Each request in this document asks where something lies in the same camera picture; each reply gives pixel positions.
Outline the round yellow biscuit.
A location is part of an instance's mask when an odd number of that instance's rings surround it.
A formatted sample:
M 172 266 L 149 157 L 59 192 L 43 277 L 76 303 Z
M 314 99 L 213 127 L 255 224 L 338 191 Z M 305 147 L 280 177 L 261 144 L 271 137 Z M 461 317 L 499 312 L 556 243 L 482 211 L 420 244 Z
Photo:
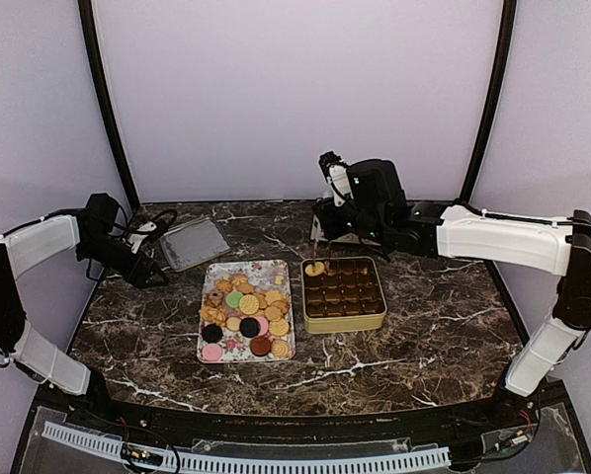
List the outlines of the round yellow biscuit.
M 326 266 L 322 262 L 314 262 L 312 264 L 308 264 L 304 268 L 304 272 L 309 277 L 318 277 L 326 272 Z

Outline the floral cookie tray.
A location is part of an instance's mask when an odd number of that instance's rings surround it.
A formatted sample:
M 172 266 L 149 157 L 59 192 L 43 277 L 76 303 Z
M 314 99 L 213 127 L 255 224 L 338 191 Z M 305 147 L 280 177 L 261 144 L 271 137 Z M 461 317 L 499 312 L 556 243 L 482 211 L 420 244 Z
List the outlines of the floral cookie tray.
M 236 309 L 225 304 L 225 296 L 234 290 L 244 294 Z M 257 337 L 266 337 L 271 342 L 275 339 L 287 341 L 293 358 L 296 354 L 296 335 L 288 264 L 283 260 L 265 260 L 209 265 L 199 310 L 198 360 L 206 364 L 287 360 L 273 357 L 271 353 L 264 357 L 252 355 L 252 339 L 242 336 L 239 325 L 241 319 L 256 316 L 264 316 L 269 322 L 268 333 Z M 201 331 L 212 323 L 220 326 L 223 332 L 222 339 L 217 343 L 223 350 L 218 362 L 206 362 L 202 358 L 202 349 L 208 343 L 203 341 Z

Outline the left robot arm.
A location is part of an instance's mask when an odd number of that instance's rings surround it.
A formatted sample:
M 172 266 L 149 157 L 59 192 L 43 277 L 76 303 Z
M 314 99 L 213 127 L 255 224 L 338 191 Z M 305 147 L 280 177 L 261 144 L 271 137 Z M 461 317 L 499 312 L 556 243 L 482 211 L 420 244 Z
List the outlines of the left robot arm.
M 0 234 L 0 368 L 15 365 L 39 385 L 83 398 L 79 412 L 98 431 L 118 423 L 118 407 L 107 400 L 104 375 L 53 340 L 48 325 L 57 321 L 68 298 L 60 294 L 65 286 L 58 276 L 41 267 L 72 254 L 138 289 L 167 284 L 144 248 L 170 228 L 176 211 L 162 211 L 132 227 L 118 223 L 120 210 L 113 197 L 92 194 L 83 207 L 59 209 Z

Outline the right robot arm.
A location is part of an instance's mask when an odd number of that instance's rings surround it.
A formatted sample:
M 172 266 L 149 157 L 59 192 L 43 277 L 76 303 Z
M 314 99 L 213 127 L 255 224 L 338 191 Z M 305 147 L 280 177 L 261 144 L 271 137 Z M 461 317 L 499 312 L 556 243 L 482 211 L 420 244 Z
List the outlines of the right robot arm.
M 553 307 L 504 369 L 501 391 L 483 408 L 495 429 L 522 411 L 549 372 L 591 331 L 591 215 L 534 217 L 477 209 L 457 199 L 407 201 L 394 164 L 371 158 L 352 165 L 332 151 L 318 164 L 329 188 L 313 213 L 328 241 L 346 235 L 393 252 L 430 259 L 506 263 L 558 279 Z

